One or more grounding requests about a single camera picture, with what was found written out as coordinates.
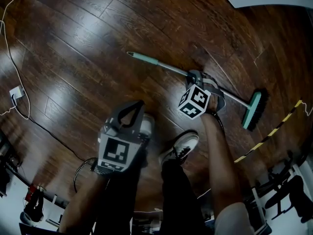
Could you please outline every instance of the broom handle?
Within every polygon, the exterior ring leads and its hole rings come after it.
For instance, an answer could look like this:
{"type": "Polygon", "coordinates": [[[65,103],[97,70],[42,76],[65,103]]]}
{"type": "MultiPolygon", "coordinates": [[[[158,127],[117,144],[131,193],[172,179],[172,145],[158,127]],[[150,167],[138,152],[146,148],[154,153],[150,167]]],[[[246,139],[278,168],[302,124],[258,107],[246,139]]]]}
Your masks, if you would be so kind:
{"type": "MultiPolygon", "coordinates": [[[[160,65],[161,67],[164,67],[168,70],[171,70],[173,72],[176,72],[180,75],[183,75],[183,76],[188,76],[188,72],[184,71],[184,70],[181,70],[179,68],[176,68],[174,66],[171,66],[171,65],[168,65],[168,64],[165,64],[163,62],[160,62],[159,60],[155,59],[155,58],[152,58],[152,57],[148,57],[146,55],[142,55],[142,54],[139,54],[139,53],[136,53],[136,52],[127,52],[127,54],[129,54],[130,56],[134,57],[134,58],[137,58],[137,59],[140,59],[142,61],[145,61],[145,62],[148,62],[148,63],[151,63],[151,64],[154,64],[154,65],[160,65]]],[[[236,100],[238,103],[242,104],[243,106],[245,106],[246,108],[250,109],[250,105],[246,104],[245,102],[243,102],[241,99],[239,99],[238,97],[234,96],[233,94],[227,92],[225,89],[219,87],[220,90],[228,97],[236,100]]]]}

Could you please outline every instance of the teal broom head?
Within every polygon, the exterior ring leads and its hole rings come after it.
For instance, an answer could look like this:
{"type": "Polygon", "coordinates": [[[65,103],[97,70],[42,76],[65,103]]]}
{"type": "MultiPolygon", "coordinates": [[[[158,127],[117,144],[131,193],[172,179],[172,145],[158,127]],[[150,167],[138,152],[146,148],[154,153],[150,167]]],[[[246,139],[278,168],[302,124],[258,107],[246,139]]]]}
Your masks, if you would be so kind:
{"type": "Polygon", "coordinates": [[[245,129],[253,131],[260,120],[268,101],[268,92],[266,89],[256,90],[247,108],[242,125],[245,129]]]}

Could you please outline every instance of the red object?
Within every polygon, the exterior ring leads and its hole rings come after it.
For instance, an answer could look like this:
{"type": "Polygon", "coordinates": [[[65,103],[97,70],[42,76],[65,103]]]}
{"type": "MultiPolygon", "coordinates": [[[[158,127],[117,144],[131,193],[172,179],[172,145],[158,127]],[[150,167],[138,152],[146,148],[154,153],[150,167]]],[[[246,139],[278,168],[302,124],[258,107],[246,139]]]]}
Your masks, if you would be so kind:
{"type": "Polygon", "coordinates": [[[28,192],[27,192],[26,197],[25,197],[25,200],[26,200],[27,202],[30,201],[31,196],[33,195],[33,193],[35,192],[36,189],[37,189],[37,187],[35,187],[33,184],[31,184],[31,185],[28,187],[28,192]]]}

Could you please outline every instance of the fiducial marker cube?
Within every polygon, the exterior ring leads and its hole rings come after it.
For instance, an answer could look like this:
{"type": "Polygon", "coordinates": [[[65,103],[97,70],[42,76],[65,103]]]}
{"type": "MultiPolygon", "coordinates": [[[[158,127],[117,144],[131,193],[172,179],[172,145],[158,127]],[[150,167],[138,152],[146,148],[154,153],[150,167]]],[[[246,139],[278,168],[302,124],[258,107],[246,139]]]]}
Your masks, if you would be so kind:
{"type": "Polygon", "coordinates": [[[205,112],[210,96],[210,92],[194,84],[181,97],[178,110],[190,119],[195,119],[205,112]]]}

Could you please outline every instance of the wall outlet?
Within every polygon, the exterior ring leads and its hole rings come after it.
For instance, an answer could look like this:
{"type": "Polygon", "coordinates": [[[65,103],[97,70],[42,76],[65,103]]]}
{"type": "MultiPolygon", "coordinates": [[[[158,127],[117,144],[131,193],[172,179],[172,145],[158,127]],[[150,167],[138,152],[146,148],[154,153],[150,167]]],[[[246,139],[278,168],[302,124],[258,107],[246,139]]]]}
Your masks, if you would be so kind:
{"type": "Polygon", "coordinates": [[[15,87],[14,89],[10,90],[10,95],[12,98],[12,95],[14,95],[14,99],[18,99],[25,95],[25,92],[23,90],[23,87],[19,85],[18,87],[15,87]]]}

